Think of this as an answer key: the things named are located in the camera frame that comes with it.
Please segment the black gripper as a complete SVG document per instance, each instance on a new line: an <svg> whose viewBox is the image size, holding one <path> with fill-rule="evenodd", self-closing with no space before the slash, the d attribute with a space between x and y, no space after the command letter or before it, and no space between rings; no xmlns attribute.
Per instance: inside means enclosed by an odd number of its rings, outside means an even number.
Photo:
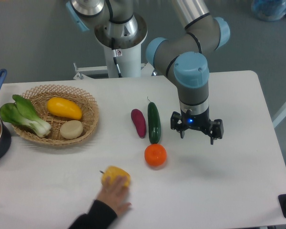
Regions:
<svg viewBox="0 0 286 229"><path fill-rule="evenodd" d="M223 121L222 119L211 121L209 108L201 114L190 114L188 111L186 113L174 111L171 115L170 125L172 130L176 130L180 134L181 138L184 138L187 129L208 134L211 145L214 144L215 140L223 138Z"/></svg>

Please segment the black sleeved forearm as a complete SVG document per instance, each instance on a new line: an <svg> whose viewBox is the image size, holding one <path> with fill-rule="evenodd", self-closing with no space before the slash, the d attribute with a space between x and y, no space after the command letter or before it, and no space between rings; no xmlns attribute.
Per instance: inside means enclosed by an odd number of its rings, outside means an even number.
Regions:
<svg viewBox="0 0 286 229"><path fill-rule="evenodd" d="M107 229L116 218L117 214L111 207L95 200L89 212L80 215L69 229Z"/></svg>

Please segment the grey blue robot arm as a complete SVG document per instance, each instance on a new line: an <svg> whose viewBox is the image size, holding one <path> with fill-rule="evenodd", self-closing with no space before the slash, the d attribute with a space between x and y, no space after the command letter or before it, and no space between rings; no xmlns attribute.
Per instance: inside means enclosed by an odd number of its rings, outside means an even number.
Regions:
<svg viewBox="0 0 286 229"><path fill-rule="evenodd" d="M171 42L155 38L147 46L148 63L173 83L180 111L173 112L171 128L180 135L188 129L221 139L223 122L209 117L209 69L205 55L227 43L230 29L220 17L212 17L202 0L174 0L172 5L185 34ZM93 31L105 53L110 78L141 75L141 44L147 36L145 20L131 0L69 0L74 22L82 31Z"/></svg>

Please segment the person's hand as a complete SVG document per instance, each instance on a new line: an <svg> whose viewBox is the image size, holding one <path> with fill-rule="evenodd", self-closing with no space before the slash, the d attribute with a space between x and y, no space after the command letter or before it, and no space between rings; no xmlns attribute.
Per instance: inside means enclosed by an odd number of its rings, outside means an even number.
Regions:
<svg viewBox="0 0 286 229"><path fill-rule="evenodd" d="M112 182L111 177L107 177L96 197L96 200L109 206L118 217L132 205L130 202L126 202L129 194L129 188L124 186L126 181L126 176L117 176Z"/></svg>

